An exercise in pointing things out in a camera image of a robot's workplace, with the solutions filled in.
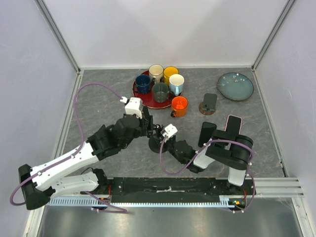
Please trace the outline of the black round-base phone stand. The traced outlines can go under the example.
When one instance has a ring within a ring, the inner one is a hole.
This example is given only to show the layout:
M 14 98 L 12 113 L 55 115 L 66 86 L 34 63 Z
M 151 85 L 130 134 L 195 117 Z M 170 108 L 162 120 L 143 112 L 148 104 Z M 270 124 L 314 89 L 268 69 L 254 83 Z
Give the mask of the black round-base phone stand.
M 155 124 L 153 134 L 149 138 L 149 148 L 152 152 L 159 154 L 161 142 L 164 139 L 163 133 L 164 127 L 160 124 Z

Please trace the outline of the black phone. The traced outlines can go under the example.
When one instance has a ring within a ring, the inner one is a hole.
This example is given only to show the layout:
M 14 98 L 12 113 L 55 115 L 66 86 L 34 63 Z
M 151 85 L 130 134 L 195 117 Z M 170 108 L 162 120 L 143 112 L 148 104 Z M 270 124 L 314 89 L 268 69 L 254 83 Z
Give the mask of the black phone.
M 206 144 L 211 138 L 213 132 L 217 129 L 217 125 L 210 122 L 203 122 L 200 135 L 199 135 L 199 141 L 198 146 L 202 148 L 204 144 Z

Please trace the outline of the pink case smartphone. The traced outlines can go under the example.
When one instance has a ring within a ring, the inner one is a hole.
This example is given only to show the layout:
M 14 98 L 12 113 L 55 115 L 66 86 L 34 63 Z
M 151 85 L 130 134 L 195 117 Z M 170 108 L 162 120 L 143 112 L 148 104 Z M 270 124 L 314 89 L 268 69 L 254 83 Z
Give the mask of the pink case smartphone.
M 231 134 L 239 135 L 242 126 L 242 118 L 234 115 L 228 115 L 225 131 Z

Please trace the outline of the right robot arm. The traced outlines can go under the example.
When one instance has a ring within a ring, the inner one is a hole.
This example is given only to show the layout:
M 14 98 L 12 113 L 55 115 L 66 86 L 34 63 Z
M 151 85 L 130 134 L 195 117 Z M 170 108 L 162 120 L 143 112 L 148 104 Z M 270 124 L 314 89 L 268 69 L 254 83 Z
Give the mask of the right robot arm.
M 211 163 L 218 161 L 229 168 L 227 191 L 235 195 L 243 190 L 253 157 L 251 138 L 215 130 L 212 137 L 198 151 L 185 140 L 176 141 L 172 138 L 167 143 L 169 153 L 189 171 L 203 172 Z

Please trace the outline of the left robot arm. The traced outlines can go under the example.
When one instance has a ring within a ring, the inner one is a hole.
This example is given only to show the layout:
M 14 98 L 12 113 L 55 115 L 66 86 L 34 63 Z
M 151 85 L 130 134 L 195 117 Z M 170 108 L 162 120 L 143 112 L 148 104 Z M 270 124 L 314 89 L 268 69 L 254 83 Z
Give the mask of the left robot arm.
M 61 178 L 86 166 L 104 160 L 126 149 L 133 139 L 153 133 L 153 117 L 144 106 L 141 116 L 124 114 L 116 124 L 101 126 L 83 144 L 45 164 L 31 167 L 28 164 L 18 168 L 19 181 L 28 210 L 46 205 L 57 188 L 54 184 Z

